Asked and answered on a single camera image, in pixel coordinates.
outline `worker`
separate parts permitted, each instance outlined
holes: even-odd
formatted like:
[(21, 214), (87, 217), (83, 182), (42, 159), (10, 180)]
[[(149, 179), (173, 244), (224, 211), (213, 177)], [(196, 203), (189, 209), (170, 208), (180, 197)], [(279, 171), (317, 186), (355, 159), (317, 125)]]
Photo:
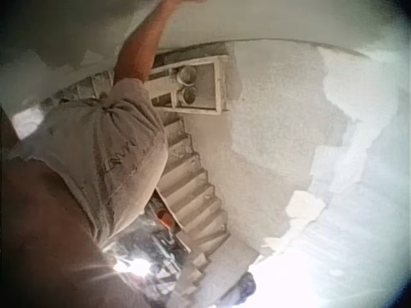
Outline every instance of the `worker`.
[(143, 83), (182, 2), (161, 0), (124, 43), (107, 98), (61, 104), (3, 156), (1, 298), (10, 307), (149, 307), (101, 248), (143, 211), (167, 161)]

